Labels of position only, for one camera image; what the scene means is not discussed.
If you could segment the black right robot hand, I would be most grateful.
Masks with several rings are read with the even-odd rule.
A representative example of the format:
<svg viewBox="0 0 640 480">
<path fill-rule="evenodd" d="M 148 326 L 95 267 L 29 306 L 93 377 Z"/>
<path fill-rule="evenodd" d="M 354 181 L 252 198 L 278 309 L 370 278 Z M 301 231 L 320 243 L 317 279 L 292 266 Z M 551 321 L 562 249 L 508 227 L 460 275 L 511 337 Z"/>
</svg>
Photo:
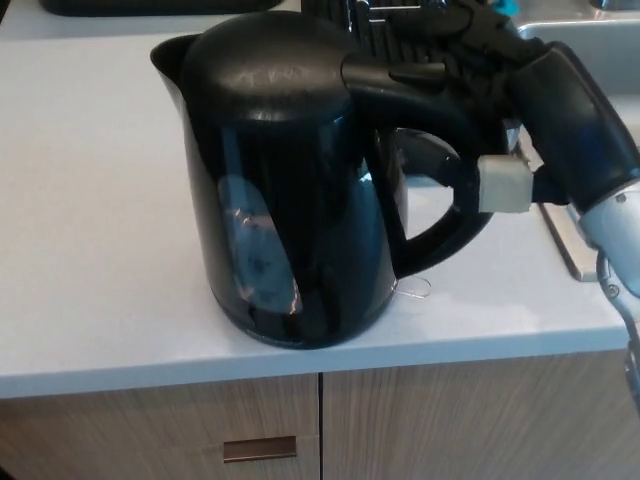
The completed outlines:
<svg viewBox="0 0 640 480">
<path fill-rule="evenodd" d="M 630 132 L 570 47 L 523 39 L 507 16 L 474 1 L 438 8 L 429 20 L 429 35 L 459 58 L 505 72 L 515 116 L 579 212 L 638 180 Z"/>
</svg>

